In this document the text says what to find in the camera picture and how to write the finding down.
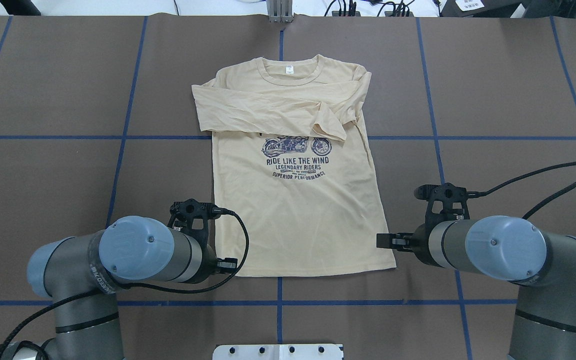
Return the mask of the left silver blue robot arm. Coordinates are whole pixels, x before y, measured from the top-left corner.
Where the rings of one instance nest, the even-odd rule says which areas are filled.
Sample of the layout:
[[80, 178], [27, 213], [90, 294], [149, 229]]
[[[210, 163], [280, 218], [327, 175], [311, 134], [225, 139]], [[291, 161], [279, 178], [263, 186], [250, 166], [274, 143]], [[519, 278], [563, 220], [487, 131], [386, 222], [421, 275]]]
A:
[[243, 225], [233, 210], [188, 199], [171, 205], [167, 223], [124, 216], [93, 234], [66, 237], [36, 249], [27, 264], [27, 282], [35, 294], [52, 303], [11, 331], [0, 346], [0, 360], [12, 359], [14, 337], [49, 312], [55, 315], [55, 338], [45, 348], [35, 348], [37, 359], [123, 360], [118, 292], [205, 293], [226, 281], [197, 290], [160, 283], [199, 284], [214, 274], [225, 274], [230, 281], [242, 269], [245, 258], [220, 259], [208, 243], [208, 221], [222, 215]]

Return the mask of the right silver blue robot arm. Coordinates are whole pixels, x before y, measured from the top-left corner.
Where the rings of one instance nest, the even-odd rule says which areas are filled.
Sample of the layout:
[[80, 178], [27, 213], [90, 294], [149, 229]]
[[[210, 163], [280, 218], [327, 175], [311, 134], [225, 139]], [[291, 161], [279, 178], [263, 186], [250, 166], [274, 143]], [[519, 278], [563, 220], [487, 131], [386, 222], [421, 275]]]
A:
[[451, 183], [420, 186], [414, 196], [427, 201], [424, 223], [377, 234], [377, 247], [518, 285], [507, 358], [576, 360], [576, 237], [512, 216], [470, 219], [467, 201], [478, 194]]

